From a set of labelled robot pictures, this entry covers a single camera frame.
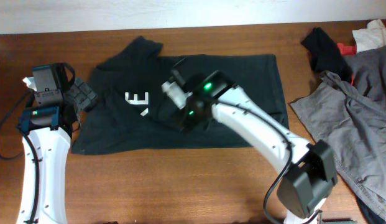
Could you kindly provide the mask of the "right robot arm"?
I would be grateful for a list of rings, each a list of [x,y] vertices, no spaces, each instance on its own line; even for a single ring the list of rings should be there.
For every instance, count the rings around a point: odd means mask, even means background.
[[[263,202],[270,222],[280,223],[268,210],[269,198],[275,192],[287,209],[284,223],[322,223],[321,207],[338,182],[329,144],[323,140],[311,144],[291,132],[220,70],[205,78],[195,75],[185,80],[173,68],[161,88],[183,113],[178,119],[182,130],[215,120],[240,135],[268,160],[278,174]]]

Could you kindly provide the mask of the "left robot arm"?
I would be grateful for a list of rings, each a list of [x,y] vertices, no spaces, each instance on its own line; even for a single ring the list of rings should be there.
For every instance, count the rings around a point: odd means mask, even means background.
[[[65,169],[73,125],[97,95],[77,78],[68,91],[36,91],[17,126],[24,147],[24,178],[18,223],[66,223]]]

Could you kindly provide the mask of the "black garment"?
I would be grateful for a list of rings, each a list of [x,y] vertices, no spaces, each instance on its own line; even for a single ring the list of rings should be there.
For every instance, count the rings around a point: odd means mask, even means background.
[[[339,75],[345,82],[352,82],[352,70],[341,55],[337,44],[320,27],[315,27],[301,41],[310,55],[310,66],[314,72],[329,71]]]

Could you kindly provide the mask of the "grey garment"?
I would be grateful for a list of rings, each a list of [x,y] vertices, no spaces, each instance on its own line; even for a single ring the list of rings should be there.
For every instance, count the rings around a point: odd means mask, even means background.
[[[386,46],[345,59],[353,84],[322,72],[318,88],[291,107],[315,141],[332,147],[357,198],[386,223]]]

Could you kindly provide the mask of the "red garment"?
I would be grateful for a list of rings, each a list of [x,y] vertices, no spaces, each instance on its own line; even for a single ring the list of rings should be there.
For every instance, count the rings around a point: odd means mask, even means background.
[[[355,55],[357,53],[357,46],[344,45],[337,43],[337,47],[342,56]]]

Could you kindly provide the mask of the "white garment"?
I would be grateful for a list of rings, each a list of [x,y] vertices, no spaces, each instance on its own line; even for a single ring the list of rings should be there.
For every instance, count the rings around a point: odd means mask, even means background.
[[[370,21],[365,29],[352,31],[357,53],[373,50],[386,45],[386,27],[380,19]]]

